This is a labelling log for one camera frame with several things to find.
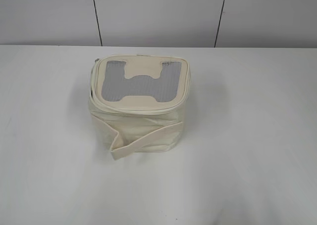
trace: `insulated bag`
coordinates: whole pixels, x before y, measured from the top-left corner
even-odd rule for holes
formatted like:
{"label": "insulated bag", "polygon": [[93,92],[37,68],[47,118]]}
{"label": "insulated bag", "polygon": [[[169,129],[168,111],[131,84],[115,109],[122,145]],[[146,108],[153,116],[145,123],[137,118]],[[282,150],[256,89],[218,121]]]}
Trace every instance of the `insulated bag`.
{"label": "insulated bag", "polygon": [[189,64],[181,58],[97,59],[91,74],[89,110],[113,158],[173,148],[183,130],[189,85]]}

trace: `white table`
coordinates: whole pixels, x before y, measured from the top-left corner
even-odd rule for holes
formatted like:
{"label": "white table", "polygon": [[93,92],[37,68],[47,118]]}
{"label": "white table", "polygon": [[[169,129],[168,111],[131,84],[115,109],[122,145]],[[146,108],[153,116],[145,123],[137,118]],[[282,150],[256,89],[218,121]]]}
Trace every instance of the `white table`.
{"label": "white table", "polygon": [[[187,127],[114,161],[87,109],[112,54],[191,65]],[[0,224],[317,224],[317,50],[0,46]]]}

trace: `cream bag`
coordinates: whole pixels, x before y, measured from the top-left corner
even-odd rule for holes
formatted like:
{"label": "cream bag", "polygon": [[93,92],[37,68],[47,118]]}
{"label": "cream bag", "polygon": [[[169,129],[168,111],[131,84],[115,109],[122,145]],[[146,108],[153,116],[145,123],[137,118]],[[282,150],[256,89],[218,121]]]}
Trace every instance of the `cream bag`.
{"label": "cream bag", "polygon": [[183,130],[189,84],[189,64],[181,58],[137,55],[96,60],[89,110],[113,158],[173,148]]}

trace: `bag handle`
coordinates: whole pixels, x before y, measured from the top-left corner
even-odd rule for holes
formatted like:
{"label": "bag handle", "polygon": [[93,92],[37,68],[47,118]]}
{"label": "bag handle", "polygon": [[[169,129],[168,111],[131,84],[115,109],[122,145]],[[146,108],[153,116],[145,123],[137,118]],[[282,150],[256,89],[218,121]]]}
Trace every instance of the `bag handle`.
{"label": "bag handle", "polygon": [[120,133],[115,130],[113,127],[111,127],[109,124],[101,120],[100,118],[92,115],[93,119],[96,120],[96,123],[102,127],[106,127],[108,131],[111,132],[113,136],[113,141],[110,146],[110,151],[112,154],[112,157],[115,160],[118,160],[120,158],[129,156],[130,154],[138,151],[144,146],[149,145],[151,142],[159,140],[160,138],[164,137],[167,134],[171,134],[177,131],[181,131],[183,128],[183,122],[175,123],[172,125],[168,125],[165,127],[161,127],[153,132],[150,132],[146,134],[145,136],[135,140],[134,142],[124,145],[122,136]]}

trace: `white wall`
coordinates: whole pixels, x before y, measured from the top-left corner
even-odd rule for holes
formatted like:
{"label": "white wall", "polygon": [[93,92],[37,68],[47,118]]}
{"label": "white wall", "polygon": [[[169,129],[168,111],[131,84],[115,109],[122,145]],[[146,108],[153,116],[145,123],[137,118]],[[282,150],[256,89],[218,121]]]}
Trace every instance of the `white wall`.
{"label": "white wall", "polygon": [[317,47],[316,0],[225,0],[217,47]]}
{"label": "white wall", "polygon": [[100,46],[93,0],[0,0],[0,44]]}
{"label": "white wall", "polygon": [[96,0],[104,46],[213,47],[223,0]]}
{"label": "white wall", "polygon": [[[213,47],[223,0],[95,0],[104,46]],[[217,47],[315,47],[316,0],[225,0]],[[0,44],[100,46],[93,0],[0,0]]]}

